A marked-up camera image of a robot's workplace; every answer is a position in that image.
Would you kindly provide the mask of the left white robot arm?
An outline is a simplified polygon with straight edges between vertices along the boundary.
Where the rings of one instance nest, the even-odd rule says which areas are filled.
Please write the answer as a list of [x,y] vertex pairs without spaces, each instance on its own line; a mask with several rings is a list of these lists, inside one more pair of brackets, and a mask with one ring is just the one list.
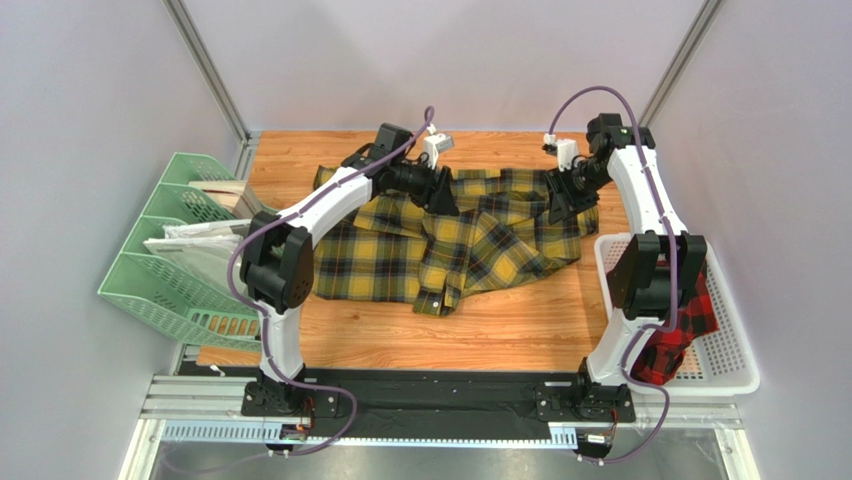
[[241,259],[239,278],[260,319],[261,362],[257,380],[247,387],[244,413],[264,409],[288,415],[312,404],[314,389],[301,375],[300,317],[314,284],[314,250],[335,225],[387,192],[408,195],[428,213],[458,214],[449,186],[451,171],[437,165],[454,141],[433,125],[422,133],[422,152],[409,160],[415,134],[384,123],[373,142],[343,160],[305,199],[276,214],[261,212],[252,218],[236,254]]

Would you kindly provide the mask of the yellow plaid long sleeve shirt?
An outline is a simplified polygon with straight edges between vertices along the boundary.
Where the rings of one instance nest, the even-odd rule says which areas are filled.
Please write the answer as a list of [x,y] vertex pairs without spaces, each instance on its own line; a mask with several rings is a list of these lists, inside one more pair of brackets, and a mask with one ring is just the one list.
[[429,214],[402,193],[347,215],[314,250],[314,294],[448,316],[465,297],[544,280],[579,261],[583,238],[599,229],[596,208],[550,223],[539,169],[459,170],[450,187],[457,216]]

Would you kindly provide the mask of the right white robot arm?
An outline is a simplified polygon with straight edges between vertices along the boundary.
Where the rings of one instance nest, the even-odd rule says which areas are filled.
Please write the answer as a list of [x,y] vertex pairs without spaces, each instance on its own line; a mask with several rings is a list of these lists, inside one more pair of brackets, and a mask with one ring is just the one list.
[[708,245],[678,218],[660,179],[649,128],[603,113],[588,123],[586,139],[587,156],[553,131],[544,134],[542,148],[558,162],[546,174],[550,223],[595,207],[609,183],[617,187],[628,218],[629,241],[615,266],[600,276],[608,325],[583,359],[569,399],[576,417],[597,420],[629,407],[632,363],[654,333],[676,328],[679,309],[696,294]]

